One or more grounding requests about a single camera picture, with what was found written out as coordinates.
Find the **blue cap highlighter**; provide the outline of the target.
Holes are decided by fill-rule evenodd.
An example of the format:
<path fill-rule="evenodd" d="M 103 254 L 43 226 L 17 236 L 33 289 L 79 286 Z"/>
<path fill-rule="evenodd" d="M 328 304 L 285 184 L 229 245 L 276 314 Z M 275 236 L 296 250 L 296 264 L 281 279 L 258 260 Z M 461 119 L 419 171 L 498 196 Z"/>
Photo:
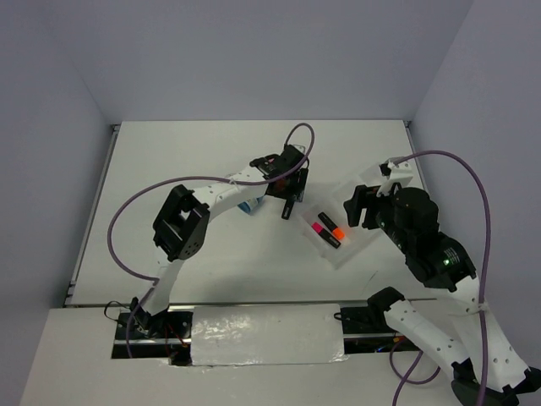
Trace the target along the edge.
<path fill-rule="evenodd" d="M 286 199 L 285 204 L 283 206 L 283 210 L 281 213 L 281 218 L 283 220 L 288 220 L 290 216 L 292 215 L 292 209 L 295 206 L 296 203 L 302 202 L 303 199 L 299 198 L 298 196 L 294 195 L 288 199 Z"/>

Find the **orange cap highlighter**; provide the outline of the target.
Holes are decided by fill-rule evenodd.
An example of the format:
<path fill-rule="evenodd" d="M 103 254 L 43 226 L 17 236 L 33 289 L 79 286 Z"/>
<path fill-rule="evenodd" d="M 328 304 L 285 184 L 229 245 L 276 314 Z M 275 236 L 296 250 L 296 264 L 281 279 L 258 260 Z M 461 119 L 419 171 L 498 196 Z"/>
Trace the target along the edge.
<path fill-rule="evenodd" d="M 346 234 L 325 212 L 320 212 L 318 214 L 318 218 L 337 240 L 342 241 L 346 237 Z"/>

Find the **pink cap highlighter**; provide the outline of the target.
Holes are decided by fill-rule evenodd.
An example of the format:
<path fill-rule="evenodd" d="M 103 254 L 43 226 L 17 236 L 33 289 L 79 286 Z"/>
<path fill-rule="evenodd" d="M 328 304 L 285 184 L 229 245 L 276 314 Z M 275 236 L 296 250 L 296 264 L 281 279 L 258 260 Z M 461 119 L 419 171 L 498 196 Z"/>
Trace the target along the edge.
<path fill-rule="evenodd" d="M 311 228 L 321 239 L 323 239 L 328 245 L 330 245 L 334 249 L 338 249 L 341 246 L 341 242 L 320 223 L 313 222 Z"/>

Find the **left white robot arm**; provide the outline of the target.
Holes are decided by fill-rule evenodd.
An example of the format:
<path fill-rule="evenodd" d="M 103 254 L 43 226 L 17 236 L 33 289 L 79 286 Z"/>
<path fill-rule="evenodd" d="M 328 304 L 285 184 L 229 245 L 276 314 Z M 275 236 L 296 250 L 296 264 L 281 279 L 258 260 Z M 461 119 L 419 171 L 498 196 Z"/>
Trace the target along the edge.
<path fill-rule="evenodd" d="M 303 193 L 308 170 L 296 167 L 304 154 L 287 145 L 281 154 L 254 159 L 243 170 L 204 187 L 187 189 L 180 184 L 169 193 L 152 224 L 157 269 L 151 275 L 153 290 L 144 301 L 132 299 L 135 327 L 147 337 L 165 329 L 172 288 L 184 262 L 205 242 L 210 222 L 223 212 L 265 195 L 291 202 Z"/>

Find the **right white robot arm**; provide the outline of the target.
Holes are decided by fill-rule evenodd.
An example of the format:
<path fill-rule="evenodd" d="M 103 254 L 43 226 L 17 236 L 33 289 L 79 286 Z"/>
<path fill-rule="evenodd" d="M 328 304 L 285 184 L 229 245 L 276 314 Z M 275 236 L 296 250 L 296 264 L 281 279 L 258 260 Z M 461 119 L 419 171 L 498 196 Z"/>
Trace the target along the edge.
<path fill-rule="evenodd" d="M 442 332 L 392 287 L 368 300 L 368 322 L 408 338 L 448 376 L 463 405 L 517 405 L 540 388 L 540 371 L 515 352 L 494 315 L 478 297 L 474 265 L 455 239 L 440 231 L 439 208 L 429 194 L 394 184 L 388 195 L 359 185 L 344 208 L 349 226 L 379 228 L 404 254 L 409 271 L 440 302 L 457 338 Z"/>

